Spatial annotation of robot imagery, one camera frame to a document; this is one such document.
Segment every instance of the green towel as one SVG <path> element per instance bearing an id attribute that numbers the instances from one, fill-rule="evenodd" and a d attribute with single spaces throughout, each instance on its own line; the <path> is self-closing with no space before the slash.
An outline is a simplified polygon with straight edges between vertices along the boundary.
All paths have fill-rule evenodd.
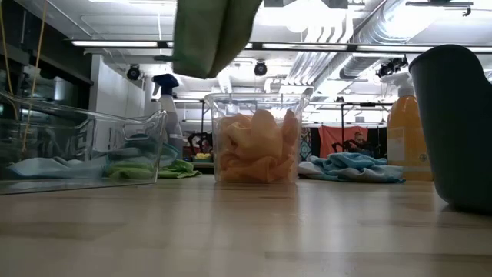
<path id="1" fill-rule="evenodd" d="M 189 162 L 177 159 L 170 166 L 159 170 L 158 177 L 164 179 L 180 179 L 201 175 L 198 170 L 193 170 L 193 165 Z"/>
<path id="2" fill-rule="evenodd" d="M 180 0 L 176 11 L 173 71 L 215 78 L 244 49 L 262 0 Z"/>
<path id="3" fill-rule="evenodd" d="M 117 162 L 110 165 L 105 174 L 111 179 L 150 179 L 154 166 L 141 162 Z"/>
<path id="4" fill-rule="evenodd" d="M 106 169 L 105 174 L 111 179 L 151 179 L 154 167 L 139 162 L 119 162 Z M 193 170 L 189 162 L 177 159 L 170 166 L 161 168 L 158 177 L 163 179 L 180 179 L 201 175 L 199 171 Z"/>

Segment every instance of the gray trash can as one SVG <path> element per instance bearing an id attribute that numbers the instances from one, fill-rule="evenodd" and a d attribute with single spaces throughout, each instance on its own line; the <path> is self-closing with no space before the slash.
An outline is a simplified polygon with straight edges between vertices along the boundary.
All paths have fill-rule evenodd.
<path id="1" fill-rule="evenodd" d="M 492 85 L 475 54 L 442 45 L 410 64 L 439 196 L 492 213 Z"/>

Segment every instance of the hanging rope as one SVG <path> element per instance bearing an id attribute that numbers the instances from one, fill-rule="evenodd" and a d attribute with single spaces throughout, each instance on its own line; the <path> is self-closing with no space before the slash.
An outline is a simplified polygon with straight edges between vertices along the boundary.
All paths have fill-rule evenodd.
<path id="1" fill-rule="evenodd" d="M 48 0 L 45 0 L 45 4 L 43 6 L 43 17 L 42 17 L 42 23 L 41 23 L 41 31 L 39 33 L 39 43 L 38 43 L 38 51 L 36 52 L 36 64 L 35 64 L 35 72 L 38 72 L 38 67 L 39 67 L 39 58 L 41 57 L 41 45 L 43 43 L 43 34 L 45 33 L 45 20 L 46 20 L 46 8 L 48 7 Z M 31 89 L 31 97 L 30 101 L 32 101 L 32 98 L 34 97 L 34 91 L 36 89 L 36 77 L 38 74 L 34 74 L 34 78 L 32 81 L 32 89 Z M 24 130 L 24 138 L 22 139 L 22 153 L 25 152 L 26 147 L 25 143 L 28 138 L 28 130 L 29 130 L 29 122 L 31 120 L 31 109 L 32 105 L 29 104 L 29 110 L 28 110 L 28 120 L 25 125 L 25 130 Z"/>
<path id="2" fill-rule="evenodd" d="M 6 34 L 5 34 L 5 27 L 3 25 L 3 7 L 2 7 L 2 2 L 0 1 L 0 26 L 2 28 L 2 44 L 3 44 L 3 53 L 5 57 L 5 68 L 7 71 L 7 83 L 8 83 L 8 92 L 11 95 L 14 95 L 14 90 L 12 89 L 12 81 L 10 79 L 10 70 L 8 68 L 8 53 L 7 53 L 7 42 L 6 42 Z M 14 115 L 15 115 L 15 120 L 18 120 L 18 114 L 17 114 L 17 108 L 15 107 L 14 102 L 12 102 L 10 99 L 7 99 L 7 101 L 12 104 L 12 108 L 14 109 Z"/>

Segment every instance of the table surface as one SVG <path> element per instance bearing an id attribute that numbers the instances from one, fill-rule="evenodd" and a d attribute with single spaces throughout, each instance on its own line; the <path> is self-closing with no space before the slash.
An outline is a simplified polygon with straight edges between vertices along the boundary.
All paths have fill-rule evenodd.
<path id="1" fill-rule="evenodd" d="M 432 183 L 157 185 L 0 197 L 10 276 L 492 276 L 492 218 Z"/>

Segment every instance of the clear plastic tub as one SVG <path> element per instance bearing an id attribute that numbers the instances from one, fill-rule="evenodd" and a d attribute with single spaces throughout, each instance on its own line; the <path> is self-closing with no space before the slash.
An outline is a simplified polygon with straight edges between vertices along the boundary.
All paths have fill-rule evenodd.
<path id="1" fill-rule="evenodd" d="M 210 94 L 218 182 L 289 183 L 298 176 L 304 95 Z"/>
<path id="2" fill-rule="evenodd" d="M 0 97 L 22 109 L 21 121 L 0 119 L 0 194 L 155 183 L 165 112 L 129 119 Z"/>

